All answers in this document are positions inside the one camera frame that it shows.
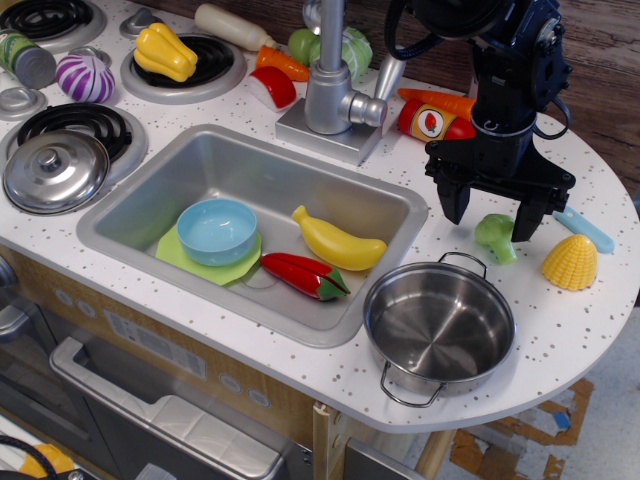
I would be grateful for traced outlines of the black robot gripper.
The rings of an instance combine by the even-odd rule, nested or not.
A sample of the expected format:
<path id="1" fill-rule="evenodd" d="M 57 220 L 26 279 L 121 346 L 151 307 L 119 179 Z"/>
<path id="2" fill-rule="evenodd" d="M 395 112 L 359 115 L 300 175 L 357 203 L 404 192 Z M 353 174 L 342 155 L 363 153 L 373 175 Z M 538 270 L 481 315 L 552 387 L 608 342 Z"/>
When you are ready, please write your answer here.
<path id="1" fill-rule="evenodd" d="M 535 147 L 533 137 L 554 140 L 531 120 L 524 128 L 509 132 L 476 126 L 476 136 L 466 140 L 431 141 L 425 173 L 437 184 L 444 216 L 458 225 L 470 200 L 470 191 L 482 190 L 520 201 L 511 235 L 512 242 L 528 241 L 543 217 L 562 212 L 575 177 L 547 160 Z"/>

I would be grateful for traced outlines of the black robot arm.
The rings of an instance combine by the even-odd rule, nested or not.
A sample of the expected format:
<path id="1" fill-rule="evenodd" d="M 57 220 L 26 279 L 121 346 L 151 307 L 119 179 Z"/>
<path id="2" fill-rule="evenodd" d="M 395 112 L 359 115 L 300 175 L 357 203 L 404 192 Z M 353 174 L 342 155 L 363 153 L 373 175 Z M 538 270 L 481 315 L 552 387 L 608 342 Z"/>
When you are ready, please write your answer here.
<path id="1" fill-rule="evenodd" d="M 476 102 L 475 135 L 431 140 L 426 175 L 433 178 L 443 213 L 459 223 L 472 189 L 519 201 L 511 239 L 527 241 L 544 216 L 563 211 L 575 184 L 572 174 L 534 145 L 545 138 L 537 116 L 554 104 L 572 68 L 563 56 L 565 28 L 556 1 L 393 1 L 384 26 L 385 45 L 409 60 L 444 40 L 470 46 Z"/>

